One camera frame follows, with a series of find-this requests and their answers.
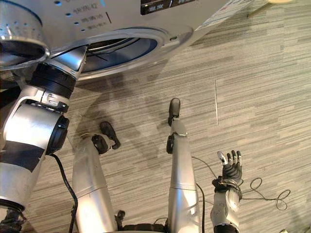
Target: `tangled cable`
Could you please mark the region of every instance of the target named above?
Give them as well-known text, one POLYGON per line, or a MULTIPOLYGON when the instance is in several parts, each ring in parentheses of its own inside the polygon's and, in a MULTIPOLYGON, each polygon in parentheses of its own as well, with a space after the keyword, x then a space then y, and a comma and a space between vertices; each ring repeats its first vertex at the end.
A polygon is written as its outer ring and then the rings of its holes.
POLYGON ((278 195, 277 198, 266 198, 262 193, 257 191, 257 189, 261 186, 261 184, 262 184, 262 178, 257 177, 255 179, 253 179, 251 181, 251 183, 250 183, 251 190, 242 192, 244 194, 244 193, 249 193, 249 192, 254 191, 254 192, 258 193, 261 196, 261 198, 242 198, 242 200, 276 200, 276 208, 278 210, 281 210, 281 211, 286 210, 287 209, 287 203, 284 201, 284 199, 287 198, 290 195, 290 193, 291 193, 290 189, 285 189, 284 191, 282 191, 278 195), (256 187, 253 187, 254 182, 257 181, 257 180, 260 181, 259 184, 256 187))

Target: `black cable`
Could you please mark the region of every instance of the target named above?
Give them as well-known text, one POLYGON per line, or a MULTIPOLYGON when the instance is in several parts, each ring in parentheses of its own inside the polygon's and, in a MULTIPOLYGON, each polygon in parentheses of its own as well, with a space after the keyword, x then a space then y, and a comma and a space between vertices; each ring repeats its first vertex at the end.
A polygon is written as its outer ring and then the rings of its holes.
POLYGON ((251 181, 251 183, 250 183, 250 188, 251 188, 251 190, 245 191, 245 192, 243 192, 243 194, 244 194, 244 193, 249 193, 249 192, 254 191, 254 192, 258 193, 259 195, 261 195, 262 198, 242 198, 242 200, 276 200, 276 208, 277 208, 278 210, 281 210, 281 211, 282 211, 282 210, 286 210, 286 209, 287 209, 287 203, 284 201, 284 199, 287 198, 287 197, 290 195, 290 193, 291 193, 290 189, 286 189, 286 190, 282 191, 282 192, 278 195, 277 198, 266 198, 262 193, 260 193, 259 191, 257 191, 257 189, 261 186, 261 184, 262 184, 262 178, 257 177, 257 178, 255 178, 255 179, 253 179, 253 180, 251 181), (259 183, 256 187, 253 187, 253 183, 254 183, 255 181, 257 181, 257 180, 260 180, 260 183, 259 183), (279 202, 283 203, 283 204, 285 205, 285 207, 284 207, 284 208, 280 208, 279 202))
POLYGON ((168 219, 168 217, 159 217, 159 218, 154 222, 154 224, 156 224, 156 222, 158 222, 160 219, 168 219))
POLYGON ((201 189, 200 185, 198 185, 198 183, 196 183, 196 185, 199 187, 199 189, 201 190, 201 193, 202 193, 202 199, 203 199, 203 210, 202 210, 202 233, 205 233, 205 229, 204 229, 204 226, 205 226, 205 195, 204 195, 204 192, 203 190, 201 189))
POLYGON ((75 195, 73 189, 71 188, 71 186, 70 186, 70 184, 69 184, 69 182, 68 182, 68 180, 66 178, 63 165, 60 162, 59 158, 55 154, 48 154, 48 155, 53 157, 57 161, 57 164, 59 166, 60 173, 62 174, 62 178, 63 178, 63 181, 65 183, 65 186, 67 187, 68 191, 70 192, 70 194, 71 194, 71 196, 72 196, 72 198, 74 200, 74 207, 73 207, 73 210, 71 212, 71 222, 70 222, 70 227, 69 227, 69 233, 72 233, 72 229, 73 229, 73 225, 74 225, 74 220, 76 218, 76 213, 77 213, 77 210, 78 210, 78 199, 77 199, 77 196, 75 195))
POLYGON ((209 203, 209 204, 211 204, 211 205, 214 205, 214 203, 213 203, 213 202, 211 202, 211 201, 206 200, 205 202, 206 202, 206 203, 209 203))
MULTIPOLYGON (((199 159, 199 158, 196 158, 196 157, 194 157, 194 156, 192 156, 192 158, 197 159, 197 160, 200 160, 202 163, 204 163, 204 164, 209 168, 209 170, 210 170, 211 173, 214 175, 214 177, 217 179, 217 176, 215 175, 214 171, 211 169, 211 167, 210 167, 205 161, 203 161, 203 160, 201 160, 201 159, 199 159)), ((240 182, 240 184, 238 184, 238 186, 240 187, 243 183, 244 183, 244 180, 241 180, 241 182, 240 182)), ((243 194, 245 194, 245 193, 249 193, 249 192, 255 191, 256 193, 258 193, 258 194, 261 196, 261 198, 242 198, 242 200, 269 200, 269 201, 276 200, 276 208, 277 208, 278 210, 280 210, 280 211, 286 210, 286 209, 287 209, 287 203, 284 201, 284 199, 287 198, 287 197, 290 195, 291 190, 290 190, 290 189, 286 189, 286 190, 282 191, 282 192, 278 195, 278 197, 269 199, 269 198, 266 198, 262 193, 260 193, 259 191, 257 191, 257 189, 261 186, 261 184, 262 184, 262 178, 261 178, 261 177, 257 177, 257 178, 255 178, 255 179, 253 179, 253 180, 251 181, 251 183, 250 183, 250 188, 251 188, 251 190, 248 190, 248 191, 243 192, 243 194), (256 187, 253 187, 253 183, 254 183, 255 181, 257 181, 257 180, 260 180, 259 185, 257 185, 256 187), (280 207, 280 203, 283 203, 283 204, 285 205, 285 207, 284 207, 284 208, 281 208, 281 207, 280 207)))
POLYGON ((210 172, 214 175, 214 177, 215 177, 216 179, 218 178, 218 177, 215 175, 214 171, 210 168, 210 166, 209 166, 205 161, 203 161, 202 159, 199 159, 199 158, 197 158, 197 157, 194 157, 194 156, 192 156, 192 158, 197 159, 197 160, 200 160, 202 163, 204 163, 204 164, 209 168, 210 172))

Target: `black tape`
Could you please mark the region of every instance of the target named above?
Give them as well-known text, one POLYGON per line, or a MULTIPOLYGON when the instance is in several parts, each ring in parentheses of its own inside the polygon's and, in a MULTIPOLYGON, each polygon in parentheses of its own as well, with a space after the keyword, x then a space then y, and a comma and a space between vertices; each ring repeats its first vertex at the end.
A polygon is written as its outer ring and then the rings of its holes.
POLYGON ((6 141, 0 153, 0 162, 21 166, 33 172, 43 152, 44 149, 34 145, 6 141))

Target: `washing machine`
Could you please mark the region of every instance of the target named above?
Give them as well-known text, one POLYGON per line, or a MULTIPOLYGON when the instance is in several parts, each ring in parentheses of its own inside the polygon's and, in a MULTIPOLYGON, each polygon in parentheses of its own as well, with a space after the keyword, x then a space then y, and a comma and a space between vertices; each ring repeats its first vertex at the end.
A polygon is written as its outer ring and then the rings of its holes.
POLYGON ((147 68, 189 46, 249 2, 1 0, 0 69, 34 66, 82 45, 88 50, 80 80, 147 68), (8 41, 28 51, 10 52, 8 41))

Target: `robotic hand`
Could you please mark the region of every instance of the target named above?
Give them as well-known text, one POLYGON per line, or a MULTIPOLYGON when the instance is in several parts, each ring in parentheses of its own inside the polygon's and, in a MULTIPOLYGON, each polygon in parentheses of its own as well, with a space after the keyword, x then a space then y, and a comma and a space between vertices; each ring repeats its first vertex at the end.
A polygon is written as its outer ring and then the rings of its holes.
POLYGON ((234 150, 227 154, 217 152, 223 164, 223 175, 212 181, 215 186, 214 206, 210 213, 215 233, 239 233, 237 211, 242 199, 239 183, 242 180, 242 155, 234 150))

